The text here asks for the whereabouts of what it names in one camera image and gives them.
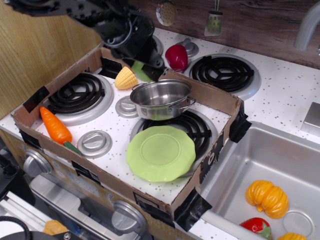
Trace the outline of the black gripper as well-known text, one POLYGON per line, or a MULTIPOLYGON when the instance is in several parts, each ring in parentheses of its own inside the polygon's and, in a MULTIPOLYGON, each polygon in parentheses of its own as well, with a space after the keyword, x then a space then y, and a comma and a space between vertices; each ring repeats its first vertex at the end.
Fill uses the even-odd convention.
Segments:
POLYGON ((167 74, 168 68, 153 40, 155 25, 150 17, 131 14, 113 21, 108 29, 103 41, 123 67, 143 66, 146 79, 154 82, 167 74))

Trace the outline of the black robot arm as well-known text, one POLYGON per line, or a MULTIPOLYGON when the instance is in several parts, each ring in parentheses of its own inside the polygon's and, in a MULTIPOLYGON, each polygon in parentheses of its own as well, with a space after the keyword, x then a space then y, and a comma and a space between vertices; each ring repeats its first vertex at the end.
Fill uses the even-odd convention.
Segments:
POLYGON ((151 17, 127 0, 6 0, 14 11, 31 17, 68 16, 94 30, 116 59, 129 66, 142 63, 152 81, 166 74, 162 56, 153 39, 151 17))

